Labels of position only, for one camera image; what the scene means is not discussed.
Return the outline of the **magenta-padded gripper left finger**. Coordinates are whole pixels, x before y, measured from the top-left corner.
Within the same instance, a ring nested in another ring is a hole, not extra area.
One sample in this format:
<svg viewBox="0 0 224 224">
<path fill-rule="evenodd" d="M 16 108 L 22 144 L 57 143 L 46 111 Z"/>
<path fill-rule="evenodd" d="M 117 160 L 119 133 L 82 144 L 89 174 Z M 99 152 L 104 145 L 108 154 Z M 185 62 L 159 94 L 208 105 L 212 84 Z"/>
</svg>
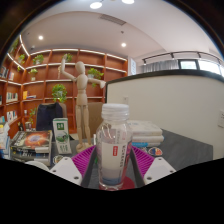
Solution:
<svg viewBox="0 0 224 224">
<path fill-rule="evenodd" d="M 91 146 L 72 158 L 63 157 L 50 172 L 76 185 L 87 187 L 95 158 L 96 148 Z"/>
</svg>

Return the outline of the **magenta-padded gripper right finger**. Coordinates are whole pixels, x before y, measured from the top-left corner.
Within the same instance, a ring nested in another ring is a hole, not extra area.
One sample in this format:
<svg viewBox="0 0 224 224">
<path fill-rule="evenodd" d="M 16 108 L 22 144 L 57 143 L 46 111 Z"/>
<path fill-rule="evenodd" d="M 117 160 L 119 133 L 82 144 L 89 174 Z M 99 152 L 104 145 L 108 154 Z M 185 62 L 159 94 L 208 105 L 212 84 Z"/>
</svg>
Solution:
<svg viewBox="0 0 224 224">
<path fill-rule="evenodd" d="M 151 184 L 175 172 L 175 169 L 163 157 L 154 158 L 137 147 L 132 147 L 130 158 L 138 187 Z"/>
</svg>

